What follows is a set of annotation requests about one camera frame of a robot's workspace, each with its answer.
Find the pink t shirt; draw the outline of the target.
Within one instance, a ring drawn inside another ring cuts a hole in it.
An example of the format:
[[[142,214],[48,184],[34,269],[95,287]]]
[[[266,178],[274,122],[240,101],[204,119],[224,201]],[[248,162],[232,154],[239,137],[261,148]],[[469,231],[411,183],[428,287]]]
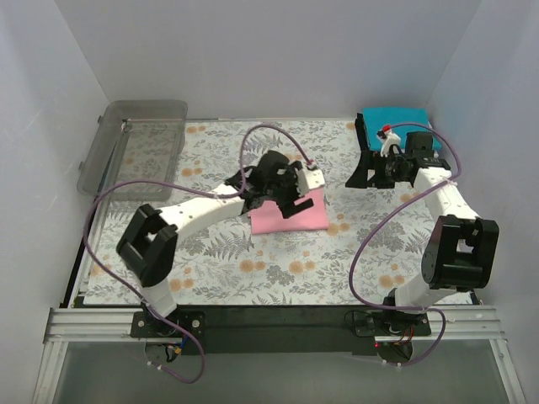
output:
[[[253,235],[264,235],[283,231],[319,231],[329,228],[328,214],[324,202],[324,190],[317,189],[300,199],[312,199],[313,206],[284,219],[277,204],[265,201],[261,207],[251,210],[248,216]]]

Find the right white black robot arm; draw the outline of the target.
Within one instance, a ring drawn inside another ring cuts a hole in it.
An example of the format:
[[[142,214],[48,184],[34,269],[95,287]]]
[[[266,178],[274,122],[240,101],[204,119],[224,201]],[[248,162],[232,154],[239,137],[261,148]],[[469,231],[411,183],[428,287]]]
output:
[[[462,170],[436,156],[434,141],[443,137],[421,125],[401,139],[387,125],[377,134],[381,147],[371,149],[363,130],[357,131],[359,164],[346,182],[352,189],[390,189],[396,183],[410,183],[418,195],[404,202],[384,218],[361,243],[369,241],[394,216],[411,204],[424,200],[435,222],[424,250],[420,273],[392,290],[375,308],[381,313],[382,327],[391,334],[404,332],[412,316],[427,311],[450,295],[482,289],[491,278],[499,225],[482,218],[464,200],[456,179]]]

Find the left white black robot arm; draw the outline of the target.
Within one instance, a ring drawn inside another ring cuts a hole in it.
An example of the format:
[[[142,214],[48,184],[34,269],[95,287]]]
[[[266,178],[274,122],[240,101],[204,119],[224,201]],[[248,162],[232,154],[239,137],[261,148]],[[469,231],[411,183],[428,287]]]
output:
[[[239,170],[209,192],[159,209],[140,206],[116,246],[126,267],[137,277],[141,299],[153,311],[150,326],[163,337],[179,326],[178,305],[168,285],[177,245],[198,231],[251,210],[276,203],[281,217],[314,206],[307,194],[322,189],[325,179],[313,162],[291,162],[277,151],[266,152],[256,166]]]

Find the floral table mat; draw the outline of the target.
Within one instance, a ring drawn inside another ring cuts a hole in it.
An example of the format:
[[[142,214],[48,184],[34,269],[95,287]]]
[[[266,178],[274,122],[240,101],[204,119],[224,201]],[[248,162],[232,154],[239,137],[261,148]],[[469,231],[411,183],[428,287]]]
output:
[[[253,235],[243,215],[199,231],[179,245],[168,277],[180,305],[354,304],[381,302],[420,271],[434,228],[417,201],[361,243],[391,212],[415,197],[406,183],[389,190],[348,189],[359,147],[352,120],[189,122],[175,182],[210,190],[268,150],[291,160],[310,157],[323,170],[329,228]]]

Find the teal folded t shirt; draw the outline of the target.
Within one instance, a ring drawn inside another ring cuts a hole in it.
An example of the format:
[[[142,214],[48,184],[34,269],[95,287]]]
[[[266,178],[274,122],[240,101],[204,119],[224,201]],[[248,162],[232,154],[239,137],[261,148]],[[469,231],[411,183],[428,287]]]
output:
[[[405,147],[406,137],[409,132],[425,131],[425,128],[415,125],[397,124],[412,122],[430,126],[429,117],[425,109],[408,107],[369,107],[361,111],[364,120],[366,138],[372,151],[380,151],[382,143],[377,138],[377,132],[384,126],[390,125],[395,134],[401,138],[401,148]]]

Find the clear plastic bin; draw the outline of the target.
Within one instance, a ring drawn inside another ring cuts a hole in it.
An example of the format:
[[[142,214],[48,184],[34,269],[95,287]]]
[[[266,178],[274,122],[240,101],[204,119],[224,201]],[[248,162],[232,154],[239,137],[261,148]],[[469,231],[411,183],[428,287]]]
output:
[[[81,163],[77,191],[96,197],[100,191],[136,179],[145,183],[114,191],[117,200],[164,201],[184,148],[188,104],[180,100],[119,100],[98,118],[99,127]]]

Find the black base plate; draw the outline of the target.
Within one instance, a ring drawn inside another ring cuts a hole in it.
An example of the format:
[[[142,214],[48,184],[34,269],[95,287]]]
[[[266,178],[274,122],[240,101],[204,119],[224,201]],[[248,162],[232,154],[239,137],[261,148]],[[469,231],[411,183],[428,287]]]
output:
[[[181,306],[163,323],[134,314],[130,335],[160,343],[190,332],[206,354],[337,353],[373,355],[376,338],[431,334],[426,315],[367,306]]]

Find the aluminium frame rail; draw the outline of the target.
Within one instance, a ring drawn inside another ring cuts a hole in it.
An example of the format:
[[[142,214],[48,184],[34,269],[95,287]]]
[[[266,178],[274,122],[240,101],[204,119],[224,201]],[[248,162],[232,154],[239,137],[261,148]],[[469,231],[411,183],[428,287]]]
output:
[[[523,403],[496,310],[445,306],[392,366],[353,306],[192,306],[200,335],[172,363],[137,307],[56,309],[36,403]]]

